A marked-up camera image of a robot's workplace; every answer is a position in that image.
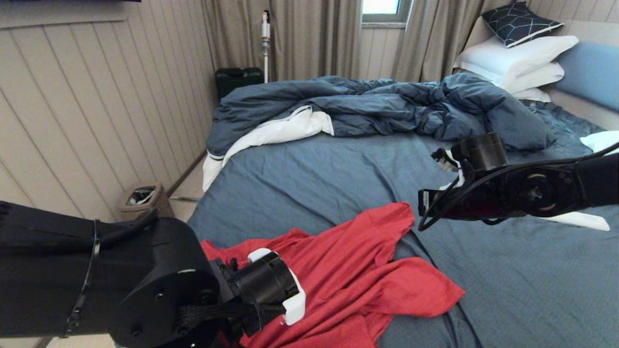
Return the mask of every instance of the window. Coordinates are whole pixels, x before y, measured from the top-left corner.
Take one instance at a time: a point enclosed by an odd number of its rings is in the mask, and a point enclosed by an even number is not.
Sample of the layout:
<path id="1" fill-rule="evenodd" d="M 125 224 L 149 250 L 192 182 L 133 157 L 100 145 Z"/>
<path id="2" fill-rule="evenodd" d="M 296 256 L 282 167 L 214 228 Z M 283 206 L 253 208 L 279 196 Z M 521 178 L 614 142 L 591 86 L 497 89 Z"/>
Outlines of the window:
<path id="1" fill-rule="evenodd" d="M 363 0 L 363 23 L 406 23 L 412 0 Z"/>

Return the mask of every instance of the floor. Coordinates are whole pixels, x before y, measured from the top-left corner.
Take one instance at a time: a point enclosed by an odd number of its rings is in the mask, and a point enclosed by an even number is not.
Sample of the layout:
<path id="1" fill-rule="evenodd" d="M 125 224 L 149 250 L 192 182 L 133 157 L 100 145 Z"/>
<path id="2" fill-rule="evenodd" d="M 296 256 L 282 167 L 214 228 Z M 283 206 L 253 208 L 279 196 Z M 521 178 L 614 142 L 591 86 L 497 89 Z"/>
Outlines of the floor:
<path id="1" fill-rule="evenodd" d="M 174 191 L 172 196 L 189 197 L 189 198 L 201 198 L 204 192 L 202 192 L 202 163 L 204 160 L 195 167 L 195 169 L 189 174 L 187 179 Z M 187 221 L 194 209 L 196 208 L 194 202 L 181 202 L 171 200 L 170 205 L 174 210 L 174 214 L 177 219 Z M 28 339 L 0 339 L 0 348 L 26 348 L 33 347 L 37 338 Z M 68 339 L 54 338 L 48 344 L 47 348 L 115 348 L 114 342 L 111 340 L 110 335 L 91 335 L 91 336 L 76 336 Z"/>

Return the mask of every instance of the blue cushion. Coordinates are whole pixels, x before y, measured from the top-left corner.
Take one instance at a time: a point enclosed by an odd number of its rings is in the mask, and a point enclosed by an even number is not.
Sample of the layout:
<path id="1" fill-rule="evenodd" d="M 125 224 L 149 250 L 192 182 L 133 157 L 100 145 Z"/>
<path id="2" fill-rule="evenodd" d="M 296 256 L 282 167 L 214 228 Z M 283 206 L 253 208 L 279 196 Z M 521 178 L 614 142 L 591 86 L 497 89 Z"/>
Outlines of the blue cushion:
<path id="1" fill-rule="evenodd" d="M 619 48 L 581 42 L 558 60 L 565 77 L 555 87 L 619 111 Z"/>

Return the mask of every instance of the white pillow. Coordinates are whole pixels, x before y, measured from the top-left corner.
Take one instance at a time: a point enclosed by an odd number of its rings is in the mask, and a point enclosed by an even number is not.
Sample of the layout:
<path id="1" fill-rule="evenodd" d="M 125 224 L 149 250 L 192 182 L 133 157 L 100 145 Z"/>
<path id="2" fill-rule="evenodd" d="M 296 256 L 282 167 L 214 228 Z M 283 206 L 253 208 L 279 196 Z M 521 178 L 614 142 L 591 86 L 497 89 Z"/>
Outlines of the white pillow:
<path id="1" fill-rule="evenodd" d="M 619 142 L 619 131 L 606 131 L 591 134 L 590 136 L 582 137 L 581 142 L 586 147 L 593 150 L 593 152 L 598 152 Z M 619 149 L 613 150 L 608 153 L 608 155 L 616 154 L 618 152 Z"/>
<path id="2" fill-rule="evenodd" d="M 551 84 L 559 81 L 565 75 L 565 71 L 559 63 L 548 63 L 541 68 L 528 74 L 517 77 L 512 83 L 501 84 L 499 87 L 509 93 L 518 93 L 525 89 Z"/>
<path id="3" fill-rule="evenodd" d="M 518 93 L 512 93 L 512 95 L 518 99 L 535 100 L 536 102 L 550 103 L 550 96 L 548 95 L 548 93 L 540 90 L 539 88 L 525 89 Z"/>
<path id="4" fill-rule="evenodd" d="M 517 77 L 532 72 L 578 43 L 574 36 L 540 37 L 512 48 L 492 36 L 464 50 L 454 67 L 479 74 L 495 85 L 509 85 Z"/>

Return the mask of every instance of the black suitcase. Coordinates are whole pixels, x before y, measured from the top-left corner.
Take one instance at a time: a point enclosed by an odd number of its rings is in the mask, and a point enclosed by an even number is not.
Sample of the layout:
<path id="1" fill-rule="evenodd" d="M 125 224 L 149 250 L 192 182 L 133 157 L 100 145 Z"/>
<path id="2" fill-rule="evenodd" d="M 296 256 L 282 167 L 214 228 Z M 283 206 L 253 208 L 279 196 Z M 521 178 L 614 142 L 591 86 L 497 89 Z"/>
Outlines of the black suitcase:
<path id="1" fill-rule="evenodd" d="M 230 94 L 235 88 L 256 85 L 264 82 L 264 74 L 259 67 L 227 67 L 217 69 L 215 84 L 219 100 Z"/>

